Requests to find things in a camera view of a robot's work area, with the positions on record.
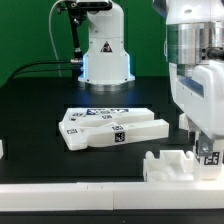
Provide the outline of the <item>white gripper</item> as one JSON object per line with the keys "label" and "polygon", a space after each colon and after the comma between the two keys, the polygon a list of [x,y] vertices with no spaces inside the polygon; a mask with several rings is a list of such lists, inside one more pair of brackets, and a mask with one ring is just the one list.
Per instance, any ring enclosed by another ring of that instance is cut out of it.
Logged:
{"label": "white gripper", "polygon": [[174,102],[203,132],[198,134],[197,155],[213,153],[212,139],[224,138],[224,63],[196,65],[190,76],[179,76],[177,65],[169,64]]}

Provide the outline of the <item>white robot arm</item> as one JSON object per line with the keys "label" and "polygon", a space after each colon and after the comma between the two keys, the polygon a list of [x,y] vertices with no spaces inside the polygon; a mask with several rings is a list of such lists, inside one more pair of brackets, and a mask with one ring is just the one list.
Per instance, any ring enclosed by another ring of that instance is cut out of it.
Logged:
{"label": "white robot arm", "polygon": [[[113,0],[78,0],[87,12],[89,49],[78,81],[97,90],[134,80],[124,50],[124,13]],[[171,93],[197,132],[198,154],[224,140],[224,0],[153,0],[166,19]]]}

